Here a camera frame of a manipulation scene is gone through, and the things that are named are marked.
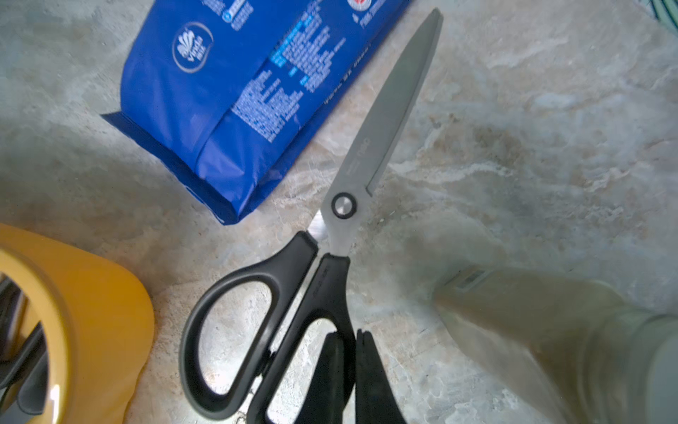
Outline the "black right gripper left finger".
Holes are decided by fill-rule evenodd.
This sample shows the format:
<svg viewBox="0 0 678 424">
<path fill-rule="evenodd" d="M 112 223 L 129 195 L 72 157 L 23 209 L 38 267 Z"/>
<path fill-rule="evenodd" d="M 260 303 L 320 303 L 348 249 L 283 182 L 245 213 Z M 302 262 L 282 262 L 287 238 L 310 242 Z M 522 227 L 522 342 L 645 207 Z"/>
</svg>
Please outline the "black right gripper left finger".
<svg viewBox="0 0 678 424">
<path fill-rule="evenodd" d="M 296 423 L 341 423 L 344 411 L 344 342 L 326 335 L 307 396 Z"/>
</svg>

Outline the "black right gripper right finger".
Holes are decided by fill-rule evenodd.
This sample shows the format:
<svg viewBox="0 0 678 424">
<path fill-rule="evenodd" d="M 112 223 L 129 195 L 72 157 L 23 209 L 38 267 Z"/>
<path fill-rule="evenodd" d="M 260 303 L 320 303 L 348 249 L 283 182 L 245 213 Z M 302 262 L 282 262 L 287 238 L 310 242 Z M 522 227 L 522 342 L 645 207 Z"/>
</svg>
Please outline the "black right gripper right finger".
<svg viewBox="0 0 678 424">
<path fill-rule="evenodd" d="M 374 337 L 363 330 L 359 330 L 357 335 L 355 409 L 358 424 L 406 424 Z"/>
</svg>

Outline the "large black handled scissors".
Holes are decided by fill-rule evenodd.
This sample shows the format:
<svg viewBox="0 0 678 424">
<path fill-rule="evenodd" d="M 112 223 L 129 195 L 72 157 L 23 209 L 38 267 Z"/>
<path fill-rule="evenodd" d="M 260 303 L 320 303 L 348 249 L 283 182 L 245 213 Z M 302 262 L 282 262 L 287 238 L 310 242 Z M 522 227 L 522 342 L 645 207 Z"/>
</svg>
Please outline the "large black handled scissors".
<svg viewBox="0 0 678 424">
<path fill-rule="evenodd" d="M 370 210 L 417 102 L 440 40 L 443 15 L 434 9 L 411 37 L 358 130 L 311 224 L 270 258 L 236 270 L 206 291 L 188 317 L 179 349 L 179 374 L 192 408 L 225 420 L 247 406 L 250 423 L 269 422 L 268 408 L 307 329 L 333 323 L 344 342 L 344 408 L 356 393 L 356 346 L 346 300 L 353 241 Z M 212 390 L 200 364 L 201 332 L 215 303 L 243 284 L 268 287 L 271 305 L 231 388 Z"/>
</svg>

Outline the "yellow storage box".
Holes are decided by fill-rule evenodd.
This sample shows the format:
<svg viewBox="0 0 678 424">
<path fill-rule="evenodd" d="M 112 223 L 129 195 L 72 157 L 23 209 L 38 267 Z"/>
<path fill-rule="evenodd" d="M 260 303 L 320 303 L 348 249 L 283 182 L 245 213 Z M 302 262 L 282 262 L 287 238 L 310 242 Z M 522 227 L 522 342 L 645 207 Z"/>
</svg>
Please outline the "yellow storage box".
<svg viewBox="0 0 678 424">
<path fill-rule="evenodd" d="M 1 272 L 28 298 L 24 333 L 40 323 L 49 374 L 33 423 L 121 423 L 154 339 L 141 281 L 112 261 L 4 224 Z"/>
</svg>

